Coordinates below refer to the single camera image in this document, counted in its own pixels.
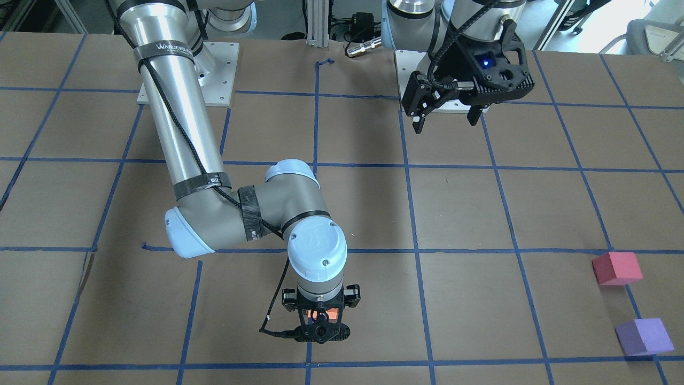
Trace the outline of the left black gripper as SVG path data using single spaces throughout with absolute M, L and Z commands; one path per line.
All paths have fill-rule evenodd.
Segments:
M 465 34 L 457 37 L 437 65 L 436 80 L 472 81 L 474 88 L 460 92 L 435 87 L 427 75 L 413 71 L 401 107 L 413 119 L 416 134 L 422 132 L 425 117 L 446 102 L 459 98 L 471 105 L 467 119 L 471 126 L 476 126 L 490 104 L 523 98 L 535 86 L 513 21 L 503 23 L 503 36 L 494 41 L 476 41 Z

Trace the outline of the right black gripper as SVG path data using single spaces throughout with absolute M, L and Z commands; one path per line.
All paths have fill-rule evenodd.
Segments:
M 295 288 L 282 290 L 282 304 L 288 311 L 297 311 L 300 326 L 281 332 L 282 338 L 293 338 L 300 343 L 323 344 L 328 341 L 344 341 L 351 334 L 342 323 L 345 307 L 356 307 L 361 300 L 361 288 L 357 284 L 340 290 L 328 301 L 311 301 Z

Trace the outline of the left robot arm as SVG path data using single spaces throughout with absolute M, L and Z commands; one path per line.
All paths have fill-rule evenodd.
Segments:
M 416 133 L 448 102 L 469 110 L 475 125 L 494 103 L 518 100 L 534 88 L 516 32 L 524 1 L 384 1 L 385 47 L 425 53 L 408 71 L 401 107 Z

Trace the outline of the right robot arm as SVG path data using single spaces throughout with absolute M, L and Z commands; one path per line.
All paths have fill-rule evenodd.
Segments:
M 225 64 L 208 50 L 204 20 L 191 12 L 224 7 L 247 18 L 249 2 L 107 1 L 115 29 L 134 51 L 173 183 L 175 207 L 164 217 L 174 251 L 194 258 L 274 234 L 286 243 L 295 288 L 277 287 L 299 326 L 260 332 L 300 343 L 342 341 L 351 334 L 344 309 L 361 300 L 359 285 L 344 286 L 347 243 L 323 200 L 320 183 L 301 160 L 282 160 L 264 183 L 233 190 L 207 113 L 207 87 L 219 85 Z

